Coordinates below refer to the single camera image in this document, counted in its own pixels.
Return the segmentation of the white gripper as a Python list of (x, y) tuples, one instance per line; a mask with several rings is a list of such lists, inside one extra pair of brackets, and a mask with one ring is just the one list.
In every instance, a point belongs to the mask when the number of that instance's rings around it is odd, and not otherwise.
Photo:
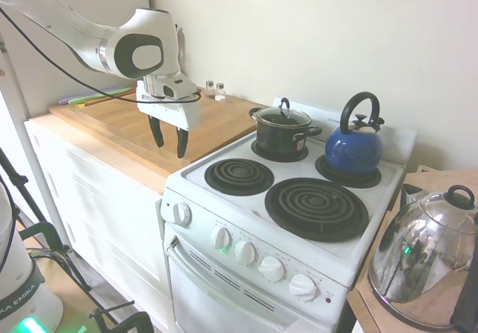
[(176, 153), (178, 158), (183, 158), (187, 150), (188, 130), (193, 130), (199, 125), (199, 103), (154, 104), (160, 100), (154, 99), (146, 92), (146, 85), (142, 80), (137, 81), (136, 101), (139, 111), (149, 115), (149, 126), (158, 148), (164, 145), (160, 121), (177, 127)]

